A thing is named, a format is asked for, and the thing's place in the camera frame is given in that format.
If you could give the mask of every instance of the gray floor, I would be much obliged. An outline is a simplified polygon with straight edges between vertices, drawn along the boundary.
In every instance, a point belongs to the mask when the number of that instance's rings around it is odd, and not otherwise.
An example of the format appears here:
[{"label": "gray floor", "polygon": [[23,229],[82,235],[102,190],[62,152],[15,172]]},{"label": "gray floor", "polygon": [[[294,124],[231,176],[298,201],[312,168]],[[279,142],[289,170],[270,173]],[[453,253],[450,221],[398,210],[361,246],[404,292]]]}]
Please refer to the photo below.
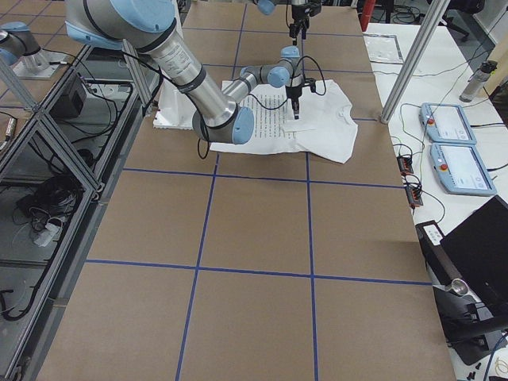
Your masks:
[{"label": "gray floor", "polygon": [[[415,14],[426,13],[429,9],[429,4],[426,0],[399,0],[395,1],[395,5],[414,7],[412,10]],[[462,41],[462,34],[454,30],[450,30],[450,33],[452,34],[452,37],[455,40],[457,46],[462,51],[462,54],[464,54],[466,60],[471,61],[470,66],[473,70],[475,70],[488,57],[488,52],[493,49],[495,45],[487,37],[486,33],[478,25],[472,15],[461,13],[455,10],[450,10],[448,15],[453,16],[454,23],[470,33],[468,39],[466,41]],[[379,22],[384,22],[383,11],[381,9],[375,10],[373,19],[379,20]],[[412,20],[413,17],[404,17],[404,15],[397,15],[397,13],[393,14],[391,17],[392,23],[410,22]]]}]

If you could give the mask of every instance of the white cloth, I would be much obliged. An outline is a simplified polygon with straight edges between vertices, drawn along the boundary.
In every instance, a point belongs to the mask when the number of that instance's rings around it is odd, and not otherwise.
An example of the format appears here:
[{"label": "white cloth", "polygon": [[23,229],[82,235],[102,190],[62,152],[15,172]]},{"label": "white cloth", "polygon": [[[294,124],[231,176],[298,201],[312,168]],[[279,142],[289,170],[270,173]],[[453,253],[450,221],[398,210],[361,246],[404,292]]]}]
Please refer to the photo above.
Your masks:
[{"label": "white cloth", "polygon": [[[229,83],[224,81],[223,88]],[[303,89],[299,120],[294,119],[289,102],[278,110],[266,110],[247,97],[241,105],[252,108],[256,121],[251,140],[242,145],[212,143],[211,149],[260,155],[308,151],[345,163],[352,155],[358,125],[350,117],[352,104],[344,92],[332,80],[325,84],[324,96],[311,93],[309,87]],[[317,82],[317,92],[323,90],[322,81]],[[252,93],[271,108],[286,98],[284,88],[270,85],[259,85]]]}]

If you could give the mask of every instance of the sticker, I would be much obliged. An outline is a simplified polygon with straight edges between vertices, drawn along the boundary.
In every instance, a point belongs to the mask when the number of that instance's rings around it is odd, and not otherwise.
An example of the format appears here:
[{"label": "sticker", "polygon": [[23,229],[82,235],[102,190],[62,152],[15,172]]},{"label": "sticker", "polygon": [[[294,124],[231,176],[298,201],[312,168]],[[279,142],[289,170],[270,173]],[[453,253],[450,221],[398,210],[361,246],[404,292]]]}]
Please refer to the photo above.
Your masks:
[{"label": "sticker", "polygon": [[440,231],[437,229],[435,225],[427,225],[424,226],[423,229],[427,233],[427,236],[430,238],[430,241],[434,246],[439,246],[441,244],[441,240],[443,236],[441,236]]},{"label": "sticker", "polygon": [[169,53],[158,59],[159,65],[163,67],[170,78],[178,77],[191,68],[192,59],[180,44],[175,44]]}]

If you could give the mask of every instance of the cylindrical container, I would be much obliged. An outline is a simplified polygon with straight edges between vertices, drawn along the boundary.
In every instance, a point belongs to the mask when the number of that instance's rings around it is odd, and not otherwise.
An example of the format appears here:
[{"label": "cylindrical container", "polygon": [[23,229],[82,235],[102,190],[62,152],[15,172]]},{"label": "cylindrical container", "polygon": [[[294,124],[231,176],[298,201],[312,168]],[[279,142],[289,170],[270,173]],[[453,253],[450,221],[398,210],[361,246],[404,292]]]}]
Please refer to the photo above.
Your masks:
[{"label": "cylindrical container", "polygon": [[497,68],[498,63],[495,61],[485,61],[481,64],[479,69],[473,74],[469,80],[468,85],[460,95],[459,99],[462,102],[472,101],[480,89],[485,85],[485,82],[491,77],[492,72]]}]

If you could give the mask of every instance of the black office chair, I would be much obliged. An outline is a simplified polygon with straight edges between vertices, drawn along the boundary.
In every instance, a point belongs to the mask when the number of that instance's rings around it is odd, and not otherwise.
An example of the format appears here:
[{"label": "black office chair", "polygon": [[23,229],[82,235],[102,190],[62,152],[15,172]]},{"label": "black office chair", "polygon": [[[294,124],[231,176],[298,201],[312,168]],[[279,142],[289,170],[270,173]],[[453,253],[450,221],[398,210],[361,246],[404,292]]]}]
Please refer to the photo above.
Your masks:
[{"label": "black office chair", "polygon": [[460,12],[475,14],[481,12],[483,7],[485,6],[485,0],[452,0],[444,12],[443,20],[446,22],[446,27],[451,30],[455,30],[456,32],[463,34],[462,41],[465,42],[468,40],[469,32],[467,30],[462,29],[457,24],[453,23],[453,17],[448,16],[449,10],[459,10]]}]

